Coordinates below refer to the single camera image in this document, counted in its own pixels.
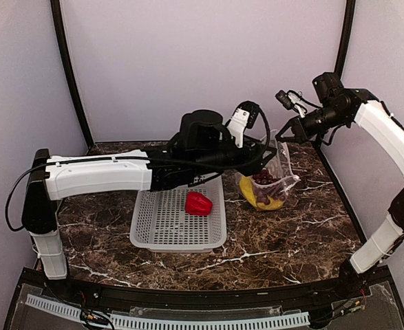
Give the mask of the yellow toy fruit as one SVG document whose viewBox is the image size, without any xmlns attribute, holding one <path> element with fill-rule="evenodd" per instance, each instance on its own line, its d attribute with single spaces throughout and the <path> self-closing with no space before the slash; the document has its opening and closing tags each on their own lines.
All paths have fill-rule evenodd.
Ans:
<svg viewBox="0 0 404 330">
<path fill-rule="evenodd" d="M 249 202 L 252 207 L 258 211 L 271 211 L 279 210 L 284 205 L 280 199 L 274 199 L 272 197 L 258 197 L 253 192 L 253 186 L 250 177 L 241 177 L 239 181 L 239 188 L 242 196 Z"/>
</svg>

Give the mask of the dark red toy grapes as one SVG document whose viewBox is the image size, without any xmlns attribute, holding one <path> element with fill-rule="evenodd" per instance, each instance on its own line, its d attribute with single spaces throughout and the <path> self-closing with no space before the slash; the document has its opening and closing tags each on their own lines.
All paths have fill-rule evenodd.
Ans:
<svg viewBox="0 0 404 330">
<path fill-rule="evenodd" d="M 260 173 L 251 177 L 253 192 L 258 197 L 272 197 L 283 202 L 287 199 L 284 190 L 284 183 L 279 177 L 274 176 L 268 169 L 264 168 Z"/>
</svg>

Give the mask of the clear zip top bag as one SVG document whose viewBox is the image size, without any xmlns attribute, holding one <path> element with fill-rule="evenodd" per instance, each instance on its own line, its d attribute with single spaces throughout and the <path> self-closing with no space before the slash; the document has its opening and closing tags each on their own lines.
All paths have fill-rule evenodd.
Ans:
<svg viewBox="0 0 404 330">
<path fill-rule="evenodd" d="M 299 176 L 292 171 L 288 145 L 276 140 L 277 133 L 277 129 L 270 132 L 269 144 L 277 149 L 277 153 L 260 173 L 250 177 L 235 174 L 235 183 L 240 194 L 258 211 L 282 208 L 290 190 L 300 181 Z"/>
</svg>

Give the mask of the red toy bell pepper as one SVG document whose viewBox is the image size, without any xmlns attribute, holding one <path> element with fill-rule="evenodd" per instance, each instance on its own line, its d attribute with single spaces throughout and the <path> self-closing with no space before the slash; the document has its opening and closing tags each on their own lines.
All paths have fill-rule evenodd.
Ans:
<svg viewBox="0 0 404 330">
<path fill-rule="evenodd" d="M 208 216 L 213 207 L 212 201 L 202 193 L 190 191 L 185 202 L 185 212 L 195 216 Z"/>
</svg>

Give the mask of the white plastic basket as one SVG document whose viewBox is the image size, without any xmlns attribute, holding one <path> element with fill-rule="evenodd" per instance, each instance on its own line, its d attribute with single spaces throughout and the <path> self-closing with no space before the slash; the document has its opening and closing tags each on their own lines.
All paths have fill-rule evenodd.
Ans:
<svg viewBox="0 0 404 330">
<path fill-rule="evenodd" d="M 189 192 L 199 192 L 213 203 L 207 216 L 185 211 Z M 129 238 L 137 248 L 155 253 L 205 253 L 220 247 L 227 238 L 222 178 L 192 188 L 140 191 Z"/>
</svg>

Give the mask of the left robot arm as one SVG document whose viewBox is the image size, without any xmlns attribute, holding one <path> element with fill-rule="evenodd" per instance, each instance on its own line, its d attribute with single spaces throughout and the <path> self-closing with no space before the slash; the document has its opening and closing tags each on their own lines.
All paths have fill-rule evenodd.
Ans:
<svg viewBox="0 0 404 330">
<path fill-rule="evenodd" d="M 229 120 L 212 110 L 183 115 L 178 132 L 164 145 L 93 157 L 61 157 L 43 148 L 27 180 L 21 228 L 29 232 L 52 289 L 64 300 L 78 295 L 68 276 L 56 215 L 56 203 L 67 197 L 119 190 L 163 191 L 196 186 L 228 170 L 251 176 L 276 156 L 268 140 L 245 134 L 264 112 L 244 102 Z"/>
</svg>

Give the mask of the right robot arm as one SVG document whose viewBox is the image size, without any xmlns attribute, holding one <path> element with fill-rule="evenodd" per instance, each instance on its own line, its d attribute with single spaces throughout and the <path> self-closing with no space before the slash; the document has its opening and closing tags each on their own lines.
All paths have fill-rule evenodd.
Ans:
<svg viewBox="0 0 404 330">
<path fill-rule="evenodd" d="M 325 72 L 312 84 L 321 106 L 291 118 L 276 135 L 279 142 L 303 144 L 311 138 L 352 124 L 363 129 L 385 151 L 404 179 L 404 128 L 367 89 L 343 86 L 339 75 Z M 379 228 L 348 260 L 348 270 L 332 284 L 333 293 L 347 298 L 359 287 L 359 275 L 374 267 L 404 239 L 404 188 L 392 200 Z"/>
</svg>

